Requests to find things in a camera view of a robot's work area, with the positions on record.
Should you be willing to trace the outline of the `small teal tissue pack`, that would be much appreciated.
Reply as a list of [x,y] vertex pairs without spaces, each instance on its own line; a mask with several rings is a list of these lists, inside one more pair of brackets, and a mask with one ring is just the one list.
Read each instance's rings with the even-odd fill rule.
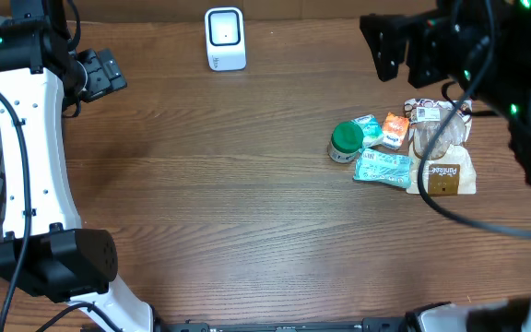
[[352,120],[352,123],[357,125],[363,134],[362,147],[371,148],[380,145],[384,139],[382,127],[376,118],[369,114]]

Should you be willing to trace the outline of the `teal wet wipes pack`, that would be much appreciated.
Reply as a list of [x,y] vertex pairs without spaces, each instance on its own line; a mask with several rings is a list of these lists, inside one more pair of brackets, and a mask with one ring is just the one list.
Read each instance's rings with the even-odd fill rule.
[[407,189],[411,185],[410,166],[411,159],[408,156],[366,148],[356,161],[353,179]]

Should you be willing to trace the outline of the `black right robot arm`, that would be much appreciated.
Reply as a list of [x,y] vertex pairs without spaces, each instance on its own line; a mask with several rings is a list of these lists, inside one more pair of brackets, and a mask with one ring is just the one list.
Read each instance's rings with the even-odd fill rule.
[[[415,88],[456,83],[505,118],[510,147],[531,186],[531,1],[441,1],[416,16],[360,18],[378,77],[406,64]],[[531,231],[448,212],[459,224],[531,240]],[[408,312],[404,331],[531,331],[531,296],[484,305],[438,303]]]

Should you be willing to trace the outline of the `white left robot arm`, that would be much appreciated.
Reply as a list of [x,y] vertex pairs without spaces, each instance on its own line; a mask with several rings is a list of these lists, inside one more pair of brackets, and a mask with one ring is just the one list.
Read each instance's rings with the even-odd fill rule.
[[84,312],[103,331],[159,331],[155,309],[118,273],[111,234],[86,229],[66,170],[67,109],[126,87],[108,50],[78,50],[80,28],[65,13],[74,3],[11,3],[0,17],[0,137],[6,211],[0,278],[10,291]]

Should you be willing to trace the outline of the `orange tissue pack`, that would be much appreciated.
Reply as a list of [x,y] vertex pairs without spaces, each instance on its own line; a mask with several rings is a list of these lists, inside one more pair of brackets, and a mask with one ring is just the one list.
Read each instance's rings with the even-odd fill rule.
[[404,142],[409,120],[406,117],[388,113],[383,122],[382,145],[386,148],[399,150]]

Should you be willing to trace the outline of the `brown bread snack bag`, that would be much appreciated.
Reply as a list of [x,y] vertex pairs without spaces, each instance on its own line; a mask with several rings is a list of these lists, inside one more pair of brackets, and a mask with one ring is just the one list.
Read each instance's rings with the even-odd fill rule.
[[[410,99],[404,103],[409,120],[408,156],[411,185],[407,192],[416,195],[420,159],[432,137],[453,108],[449,101]],[[461,109],[448,123],[424,164],[422,180],[430,196],[473,195],[477,192],[477,174],[466,149],[472,118],[472,101],[463,102]]]

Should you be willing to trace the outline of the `green lid jar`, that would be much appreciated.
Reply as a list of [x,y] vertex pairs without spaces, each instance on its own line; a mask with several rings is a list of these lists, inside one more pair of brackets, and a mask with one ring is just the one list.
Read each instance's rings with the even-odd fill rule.
[[353,122],[338,124],[329,140],[328,155],[338,163],[352,162],[362,147],[363,132]]

